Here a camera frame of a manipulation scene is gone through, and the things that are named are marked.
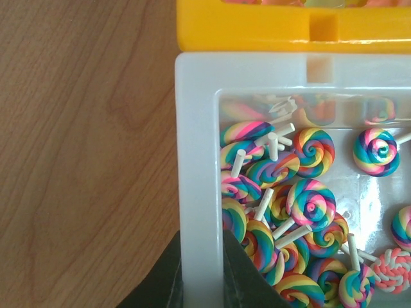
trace white plastic container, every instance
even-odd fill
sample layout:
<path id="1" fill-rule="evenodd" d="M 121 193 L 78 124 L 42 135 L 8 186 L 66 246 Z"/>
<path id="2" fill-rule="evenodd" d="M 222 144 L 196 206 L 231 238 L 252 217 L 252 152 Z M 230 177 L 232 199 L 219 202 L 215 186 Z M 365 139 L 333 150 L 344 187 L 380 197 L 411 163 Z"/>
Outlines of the white plastic container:
<path id="1" fill-rule="evenodd" d="M 227 112 L 227 96 L 261 113 L 255 94 L 316 93 L 335 96 L 335 116 L 323 127 L 336 160 L 319 178 L 335 194 L 337 211 L 356 234 L 357 246 L 379 256 L 395 247 L 389 233 L 395 211 L 411 200 L 411 142 L 400 146 L 398 170 L 385 178 L 361 172 L 353 142 L 373 106 L 363 97 L 396 100 L 397 118 L 378 125 L 394 136 L 411 132 L 411 56 L 309 53 L 184 53 L 176 61 L 180 231 L 185 307 L 223 307 L 223 243 L 220 192 L 220 128 L 255 119 Z M 266 120 L 272 121 L 267 113 Z M 297 129 L 309 125 L 292 118 Z M 411 290 L 376 290 L 370 307 L 411 307 Z"/>

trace wooden table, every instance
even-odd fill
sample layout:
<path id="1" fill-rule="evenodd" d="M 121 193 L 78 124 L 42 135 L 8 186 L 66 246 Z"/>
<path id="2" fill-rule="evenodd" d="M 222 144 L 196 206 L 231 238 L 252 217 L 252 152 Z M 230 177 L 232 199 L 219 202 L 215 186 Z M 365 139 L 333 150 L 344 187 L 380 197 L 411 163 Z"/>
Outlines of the wooden table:
<path id="1" fill-rule="evenodd" d="M 0 306 L 113 307 L 179 227 L 175 2 L 0 1 Z"/>

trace miniature clay lollipop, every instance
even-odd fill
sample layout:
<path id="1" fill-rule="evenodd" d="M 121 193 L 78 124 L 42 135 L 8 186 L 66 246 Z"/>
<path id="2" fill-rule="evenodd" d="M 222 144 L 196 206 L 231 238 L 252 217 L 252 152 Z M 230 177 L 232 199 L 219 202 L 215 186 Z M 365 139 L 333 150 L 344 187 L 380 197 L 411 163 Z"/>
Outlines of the miniature clay lollipop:
<path id="1" fill-rule="evenodd" d="M 300 159 L 297 175 L 316 178 L 323 175 L 334 162 L 335 148 L 331 137 L 318 128 L 308 128 L 295 135 L 295 154 Z"/>
<path id="2" fill-rule="evenodd" d="M 338 286 L 347 272 L 345 265 L 333 258 L 317 259 L 308 264 L 306 275 L 323 290 L 325 308 L 343 308 L 338 297 Z"/>
<path id="3" fill-rule="evenodd" d="M 270 132 L 274 131 L 274 126 L 264 121 L 244 121 L 228 126 L 220 133 L 220 146 L 250 140 L 254 141 Z"/>
<path id="4" fill-rule="evenodd" d="M 274 289 L 291 307 L 322 308 L 324 306 L 324 293 L 320 286 L 306 275 L 285 273 Z"/>
<path id="5" fill-rule="evenodd" d="M 263 274 L 265 281 L 267 281 L 270 286 L 275 286 L 283 279 L 284 269 L 284 255 L 282 252 L 279 252 L 276 264 L 266 274 Z"/>
<path id="6" fill-rule="evenodd" d="M 244 240 L 247 227 L 243 206 L 231 198 L 223 198 L 223 228 L 230 230 L 241 243 Z"/>
<path id="7" fill-rule="evenodd" d="M 299 167 L 300 160 L 296 154 L 282 151 L 278 153 L 277 162 L 270 159 L 255 162 L 247 170 L 246 175 L 264 189 L 291 179 Z"/>
<path id="8" fill-rule="evenodd" d="M 275 227 L 279 227 L 284 223 L 290 215 L 286 211 L 286 202 L 288 192 L 290 191 L 292 185 L 278 185 L 274 189 L 274 194 L 268 204 L 268 207 L 264 213 L 265 219 L 268 221 L 268 224 Z M 292 226 L 290 230 L 295 230 L 297 225 Z"/>
<path id="9" fill-rule="evenodd" d="M 371 265 L 376 285 L 384 292 L 400 293 L 411 284 L 411 255 L 400 248 L 387 249 L 379 262 Z"/>
<path id="10" fill-rule="evenodd" d="M 303 237 L 296 239 L 281 248 L 284 255 L 285 271 L 292 273 L 304 273 L 310 260 L 310 251 Z"/>
<path id="11" fill-rule="evenodd" d="M 336 254 L 342 244 L 347 241 L 347 234 L 347 221 L 339 213 L 335 213 L 330 226 L 321 231 L 309 233 L 304 238 L 313 256 L 328 258 Z"/>
<path id="12" fill-rule="evenodd" d="M 395 242 L 406 252 L 411 252 L 411 205 L 401 209 L 391 223 Z"/>
<path id="13" fill-rule="evenodd" d="M 386 130 L 364 130 L 355 140 L 353 156 L 356 165 L 372 176 L 387 176 L 399 165 L 397 142 Z"/>
<path id="14" fill-rule="evenodd" d="M 261 197 L 259 185 L 246 176 L 239 175 L 237 178 L 233 178 L 230 171 L 222 171 L 221 181 L 223 198 L 232 198 L 244 204 L 258 200 Z"/>
<path id="15" fill-rule="evenodd" d="M 274 241 L 271 231 L 262 222 L 250 220 L 247 223 L 241 245 L 258 271 L 262 272 L 272 261 Z"/>
<path id="16" fill-rule="evenodd" d="M 273 232 L 274 239 L 279 238 L 294 223 L 309 225 L 313 232 L 328 227 L 335 217 L 335 197 L 320 181 L 299 180 L 288 193 L 286 210 L 290 218 Z"/>
<path id="17" fill-rule="evenodd" d="M 370 267 L 358 261 L 354 235 L 349 233 L 348 247 L 353 269 L 347 272 L 340 281 L 338 294 L 345 308 L 367 307 L 375 290 L 374 272 Z"/>

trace yellow container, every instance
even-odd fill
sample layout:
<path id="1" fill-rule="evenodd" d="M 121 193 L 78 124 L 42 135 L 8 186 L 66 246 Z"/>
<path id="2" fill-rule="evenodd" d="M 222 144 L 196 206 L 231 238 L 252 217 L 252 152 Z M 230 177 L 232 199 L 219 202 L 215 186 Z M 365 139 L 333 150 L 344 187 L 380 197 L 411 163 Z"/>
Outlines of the yellow container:
<path id="1" fill-rule="evenodd" d="M 183 51 L 411 53 L 411 8 L 299 8 L 177 0 Z"/>

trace lollipop swirl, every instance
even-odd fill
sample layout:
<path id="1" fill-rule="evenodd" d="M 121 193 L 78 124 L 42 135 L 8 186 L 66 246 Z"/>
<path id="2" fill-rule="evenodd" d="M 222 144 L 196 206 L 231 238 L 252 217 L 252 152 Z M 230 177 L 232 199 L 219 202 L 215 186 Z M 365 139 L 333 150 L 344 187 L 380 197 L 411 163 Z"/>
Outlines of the lollipop swirl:
<path id="1" fill-rule="evenodd" d="M 251 261 L 262 272 L 272 261 L 274 241 L 271 231 L 260 221 L 250 220 L 241 245 Z"/>
<path id="2" fill-rule="evenodd" d="M 400 248 L 387 249 L 379 262 L 371 265 L 376 285 L 384 292 L 400 293 L 411 284 L 411 256 Z"/>
<path id="3" fill-rule="evenodd" d="M 297 175 L 303 178 L 316 178 L 323 175 L 334 162 L 334 143 L 324 130 L 318 128 L 302 130 L 295 135 L 293 144 L 301 164 Z"/>
<path id="4" fill-rule="evenodd" d="M 291 152 L 279 152 L 278 161 L 260 160 L 247 170 L 247 176 L 262 189 L 274 187 L 291 179 L 300 167 L 300 160 Z"/>
<path id="5" fill-rule="evenodd" d="M 328 227 L 335 217 L 334 194 L 321 182 L 300 180 L 290 189 L 287 213 L 298 225 L 309 225 L 313 232 Z"/>
<path id="6" fill-rule="evenodd" d="M 264 121 L 245 121 L 224 129 L 220 134 L 220 146 L 242 140 L 256 140 L 274 131 L 274 126 Z"/>
<path id="7" fill-rule="evenodd" d="M 300 237 L 286 245 L 281 249 L 281 252 L 284 255 L 286 272 L 304 273 L 310 260 L 310 251 L 307 242 L 303 238 Z"/>
<path id="8" fill-rule="evenodd" d="M 374 272 L 364 264 L 360 267 L 360 271 L 349 271 L 340 281 L 338 292 L 345 308 L 367 307 L 374 294 Z"/>
<path id="9" fill-rule="evenodd" d="M 261 197 L 261 189 L 246 176 L 231 177 L 230 171 L 221 172 L 221 193 L 223 198 L 228 197 L 239 201 L 241 204 L 257 200 Z"/>
<path id="10" fill-rule="evenodd" d="M 308 266 L 307 276 L 318 283 L 324 292 L 325 308 L 343 308 L 338 297 L 338 285 L 346 273 L 344 264 L 332 258 L 318 259 Z"/>
<path id="11" fill-rule="evenodd" d="M 364 130 L 355 140 L 353 155 L 356 165 L 372 176 L 390 175 L 399 165 L 395 139 L 380 128 Z"/>
<path id="12" fill-rule="evenodd" d="M 223 228 L 230 230 L 241 243 L 244 240 L 247 218 L 243 206 L 236 200 L 223 198 Z"/>
<path id="13" fill-rule="evenodd" d="M 330 226 L 321 231 L 309 233 L 304 238 L 312 255 L 318 258 L 328 258 L 334 255 L 347 241 L 347 234 L 347 221 L 339 213 L 335 213 Z"/>
<path id="14" fill-rule="evenodd" d="M 286 201 L 291 187 L 292 185 L 278 185 L 274 189 L 274 194 L 272 195 L 270 203 L 264 213 L 264 217 L 268 223 L 279 227 L 288 218 L 290 218 L 290 215 L 288 215 L 286 211 Z M 292 231 L 296 228 L 297 226 L 292 226 L 289 230 Z"/>
<path id="15" fill-rule="evenodd" d="M 305 275 L 285 273 L 274 289 L 292 307 L 322 308 L 324 293 L 320 286 Z"/>
<path id="16" fill-rule="evenodd" d="M 240 141 L 234 142 L 225 146 L 220 151 L 220 167 L 222 170 L 232 169 L 232 165 L 236 159 L 237 151 L 245 151 L 245 160 L 243 163 L 247 165 L 249 162 L 259 160 L 263 157 L 265 148 L 263 146 L 256 146 L 253 141 Z"/>
<path id="17" fill-rule="evenodd" d="M 395 242 L 406 252 L 411 252 L 411 206 L 401 209 L 391 223 Z"/>

